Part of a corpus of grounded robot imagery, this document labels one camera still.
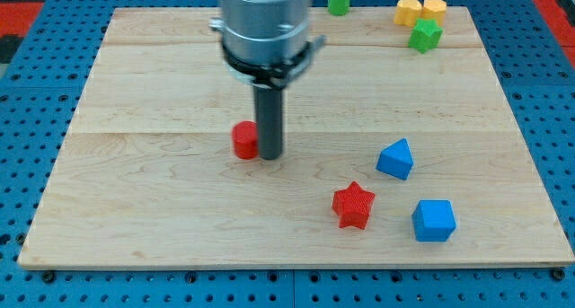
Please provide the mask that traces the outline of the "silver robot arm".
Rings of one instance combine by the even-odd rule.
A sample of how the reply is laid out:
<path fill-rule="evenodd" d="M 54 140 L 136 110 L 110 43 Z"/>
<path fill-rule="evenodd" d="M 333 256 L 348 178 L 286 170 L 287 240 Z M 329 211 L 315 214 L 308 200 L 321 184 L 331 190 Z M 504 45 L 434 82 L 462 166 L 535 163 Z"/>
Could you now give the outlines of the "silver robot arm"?
<path fill-rule="evenodd" d="M 234 76 L 254 87 L 283 90 L 312 64 L 325 44 L 309 39 L 312 0 L 218 0 L 209 22 L 221 34 L 224 60 Z"/>

